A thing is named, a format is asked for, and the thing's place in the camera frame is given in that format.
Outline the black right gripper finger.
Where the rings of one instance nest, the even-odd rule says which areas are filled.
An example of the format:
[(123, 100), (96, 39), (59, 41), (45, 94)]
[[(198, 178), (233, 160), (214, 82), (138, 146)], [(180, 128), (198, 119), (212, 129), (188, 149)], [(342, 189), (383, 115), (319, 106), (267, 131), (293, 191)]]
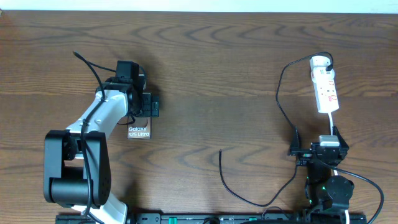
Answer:
[(297, 155), (300, 151), (301, 151), (301, 138), (297, 127), (294, 126), (293, 138), (289, 146), (289, 155)]
[(349, 151), (349, 146), (346, 143), (346, 141), (343, 139), (343, 137), (341, 136), (337, 126), (333, 126), (333, 134), (335, 136), (337, 136), (339, 143), (340, 143), (340, 155), (341, 156), (346, 156), (348, 154)]

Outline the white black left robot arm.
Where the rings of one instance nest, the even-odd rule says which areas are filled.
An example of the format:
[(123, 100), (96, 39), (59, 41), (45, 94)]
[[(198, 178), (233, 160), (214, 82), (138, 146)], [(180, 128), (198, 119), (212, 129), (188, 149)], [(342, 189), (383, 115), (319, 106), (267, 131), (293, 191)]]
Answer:
[(133, 100), (131, 90), (97, 91), (90, 107), (64, 130), (51, 130), (44, 140), (44, 198), (72, 208), (79, 216), (58, 222), (127, 223), (128, 206), (111, 193), (107, 139), (137, 106), (138, 117), (159, 116), (159, 97), (143, 93)]

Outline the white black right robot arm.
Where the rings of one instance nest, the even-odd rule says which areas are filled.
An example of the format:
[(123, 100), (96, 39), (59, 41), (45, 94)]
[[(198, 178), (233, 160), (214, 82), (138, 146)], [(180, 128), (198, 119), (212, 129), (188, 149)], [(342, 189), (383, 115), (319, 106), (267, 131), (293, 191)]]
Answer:
[(303, 211), (308, 222), (344, 217), (353, 196), (354, 183), (341, 175), (333, 175), (334, 167), (346, 157), (349, 146), (336, 126), (331, 135), (319, 136), (318, 142), (304, 149), (298, 129), (289, 147), (289, 155), (297, 158), (297, 165), (307, 168), (305, 196), (310, 207)]

